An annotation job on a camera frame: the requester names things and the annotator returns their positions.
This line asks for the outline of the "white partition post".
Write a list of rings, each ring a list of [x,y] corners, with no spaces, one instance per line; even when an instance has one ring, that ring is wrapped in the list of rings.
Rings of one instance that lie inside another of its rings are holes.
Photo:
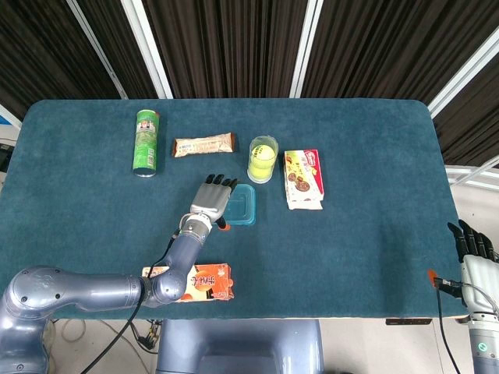
[[[430,102],[428,105],[430,117],[436,118],[497,54],[499,54],[499,26],[472,53]]]
[[[324,0],[307,0],[289,98],[300,98]]]
[[[129,97],[122,86],[119,78],[117,77],[115,70],[112,68],[112,65],[108,59],[108,56],[105,54],[100,42],[97,39],[97,36],[95,35],[91,25],[89,24],[83,10],[80,7],[80,4],[78,3],[77,0],[65,0],[68,7],[70,8],[71,12],[76,18],[76,21],[80,25],[80,28],[82,29],[83,33],[87,37],[88,41],[90,42],[91,47],[94,49],[95,53],[97,54],[98,59],[100,60],[101,64],[104,66],[104,69],[106,70],[107,74],[109,75],[111,81],[113,82],[115,89],[118,91],[119,96],[123,100],[128,100]]]
[[[172,89],[142,0],[120,1],[158,98],[173,99]]]

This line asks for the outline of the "orange egg roll box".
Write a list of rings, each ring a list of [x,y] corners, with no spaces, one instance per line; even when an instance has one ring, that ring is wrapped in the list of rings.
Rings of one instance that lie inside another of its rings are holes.
[[[162,304],[228,301],[234,297],[227,263],[193,265],[189,272],[178,266],[146,266],[142,275],[150,275],[151,293]]]

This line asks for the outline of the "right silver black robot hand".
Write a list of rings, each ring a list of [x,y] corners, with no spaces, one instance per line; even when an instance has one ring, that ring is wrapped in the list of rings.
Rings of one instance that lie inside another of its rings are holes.
[[[463,220],[448,223],[455,240],[461,279],[451,280],[428,271],[431,285],[458,298],[474,320],[490,319],[499,323],[499,252],[483,233]]]

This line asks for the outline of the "clear tennis ball tube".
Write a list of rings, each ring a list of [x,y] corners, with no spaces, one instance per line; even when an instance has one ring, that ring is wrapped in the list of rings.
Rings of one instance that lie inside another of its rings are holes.
[[[264,184],[272,175],[278,156],[278,143],[272,136],[258,136],[249,145],[247,174],[251,181]]]

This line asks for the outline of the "teal table cloth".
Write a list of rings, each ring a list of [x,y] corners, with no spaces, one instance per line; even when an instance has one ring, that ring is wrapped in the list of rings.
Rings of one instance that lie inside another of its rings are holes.
[[[160,115],[157,170],[133,173],[136,114]],[[235,133],[233,153],[174,158],[178,138]],[[210,174],[248,182],[251,141],[316,149],[322,210],[290,210],[281,165],[253,225],[214,229],[200,263],[227,263],[234,298],[142,308],[153,319],[425,317],[427,272],[457,279],[458,220],[425,104],[385,99],[44,100],[0,191],[0,295],[21,270],[138,275],[164,252]]]

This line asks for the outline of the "grey-blue robot torso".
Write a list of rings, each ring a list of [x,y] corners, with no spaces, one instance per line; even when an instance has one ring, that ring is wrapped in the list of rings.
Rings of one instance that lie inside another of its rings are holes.
[[[324,374],[316,319],[165,319],[155,374]]]

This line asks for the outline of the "black table control panel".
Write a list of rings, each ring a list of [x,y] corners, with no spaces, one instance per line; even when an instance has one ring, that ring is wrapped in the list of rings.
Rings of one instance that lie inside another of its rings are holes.
[[[386,318],[387,326],[425,326],[432,322],[431,318]]]

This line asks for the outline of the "red white cookie box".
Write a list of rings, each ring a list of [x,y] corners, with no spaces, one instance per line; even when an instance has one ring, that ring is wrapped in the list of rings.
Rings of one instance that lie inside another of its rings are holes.
[[[323,209],[324,183],[318,150],[286,150],[284,174],[290,210]]]

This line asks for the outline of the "beige snack bar wrapper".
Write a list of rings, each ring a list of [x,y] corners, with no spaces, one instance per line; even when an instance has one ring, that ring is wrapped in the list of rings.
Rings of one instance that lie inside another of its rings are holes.
[[[236,149],[236,136],[233,132],[201,138],[178,138],[174,140],[174,158],[196,154],[233,153]]]

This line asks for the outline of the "white board with blue stripe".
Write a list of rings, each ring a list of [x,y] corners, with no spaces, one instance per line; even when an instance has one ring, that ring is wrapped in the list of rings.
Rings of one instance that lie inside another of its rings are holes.
[[[3,117],[10,125],[18,130],[21,130],[22,121],[2,104],[0,104],[0,116]]]

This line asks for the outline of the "white metal rack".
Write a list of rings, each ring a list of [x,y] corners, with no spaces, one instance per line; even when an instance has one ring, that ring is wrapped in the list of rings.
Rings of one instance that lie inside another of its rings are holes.
[[[446,165],[450,186],[466,186],[499,192],[499,155],[479,167]]]

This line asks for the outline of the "green chips can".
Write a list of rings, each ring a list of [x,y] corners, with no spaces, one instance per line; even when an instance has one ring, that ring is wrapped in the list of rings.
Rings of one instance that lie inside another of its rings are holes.
[[[157,170],[157,138],[160,115],[143,109],[136,114],[136,135],[133,152],[133,173],[148,178]]]

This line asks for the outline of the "dark pleated curtain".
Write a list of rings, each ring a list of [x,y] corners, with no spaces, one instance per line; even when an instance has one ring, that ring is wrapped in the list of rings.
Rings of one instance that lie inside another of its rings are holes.
[[[129,99],[158,98],[120,0],[77,0]],[[287,97],[307,0],[142,0],[173,97]],[[324,0],[301,97],[429,105],[499,0]],[[0,0],[0,104],[119,99],[65,0]],[[499,54],[434,119],[447,164],[499,155]]]

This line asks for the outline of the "yellow tennis ball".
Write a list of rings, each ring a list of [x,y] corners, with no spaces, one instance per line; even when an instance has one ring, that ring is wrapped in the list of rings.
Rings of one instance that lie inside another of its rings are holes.
[[[274,149],[266,144],[255,146],[251,152],[254,162],[271,163],[275,158]]]
[[[254,162],[252,159],[248,165],[248,176],[254,181],[266,182],[272,176],[273,165],[273,162]]]

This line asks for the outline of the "blue plastic lid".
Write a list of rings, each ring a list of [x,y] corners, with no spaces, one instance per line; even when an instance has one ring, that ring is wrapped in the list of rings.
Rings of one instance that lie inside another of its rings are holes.
[[[238,184],[231,194],[224,218],[233,226],[249,226],[256,221],[256,192],[248,184]]]

